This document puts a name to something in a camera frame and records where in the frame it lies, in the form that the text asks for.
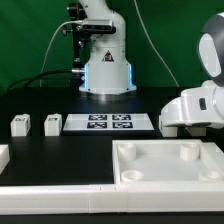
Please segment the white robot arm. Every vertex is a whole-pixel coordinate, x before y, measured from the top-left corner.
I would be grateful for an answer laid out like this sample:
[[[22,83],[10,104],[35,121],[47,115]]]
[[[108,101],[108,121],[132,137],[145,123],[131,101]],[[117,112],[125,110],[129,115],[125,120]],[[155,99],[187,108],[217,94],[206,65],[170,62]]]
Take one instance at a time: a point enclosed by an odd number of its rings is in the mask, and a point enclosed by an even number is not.
[[[134,91],[131,65],[125,57],[126,25],[122,16],[110,10],[106,0],[78,0],[87,15],[81,23],[92,37],[92,50],[85,64],[82,92],[96,95],[120,95]],[[161,110],[162,127],[224,127],[224,13],[205,24],[198,44],[203,68],[209,75],[199,88],[186,89]]]

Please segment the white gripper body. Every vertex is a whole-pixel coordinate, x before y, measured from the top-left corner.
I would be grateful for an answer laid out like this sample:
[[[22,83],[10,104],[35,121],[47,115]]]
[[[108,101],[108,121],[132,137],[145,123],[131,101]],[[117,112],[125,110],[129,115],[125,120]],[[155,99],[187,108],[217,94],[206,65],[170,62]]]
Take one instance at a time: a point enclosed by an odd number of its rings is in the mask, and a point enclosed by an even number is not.
[[[163,107],[160,120],[165,127],[224,128],[224,87],[209,80],[201,87],[183,90]]]

